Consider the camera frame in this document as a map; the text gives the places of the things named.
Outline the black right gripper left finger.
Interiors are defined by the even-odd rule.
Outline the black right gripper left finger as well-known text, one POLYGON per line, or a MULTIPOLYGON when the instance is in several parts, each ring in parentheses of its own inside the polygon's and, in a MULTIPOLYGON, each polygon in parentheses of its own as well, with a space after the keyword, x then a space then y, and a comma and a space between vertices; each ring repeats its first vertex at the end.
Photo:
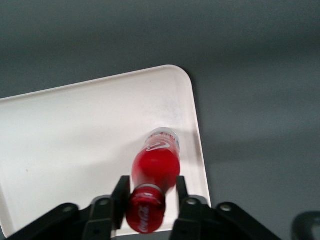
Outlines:
POLYGON ((111 195, 94 198, 82 210, 74 203, 61 204, 8 239, 111 240, 123 224, 130 186, 130 177, 121 176, 111 195))

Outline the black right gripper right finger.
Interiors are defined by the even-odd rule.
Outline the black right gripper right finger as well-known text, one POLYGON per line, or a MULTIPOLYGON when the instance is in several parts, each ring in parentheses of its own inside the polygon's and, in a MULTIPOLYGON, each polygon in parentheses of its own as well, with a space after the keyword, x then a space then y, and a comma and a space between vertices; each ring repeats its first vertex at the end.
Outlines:
POLYGON ((171 240, 278 240, 279 237, 232 202, 215 208, 199 195, 190 195, 184 176, 176 177, 179 214, 171 240))

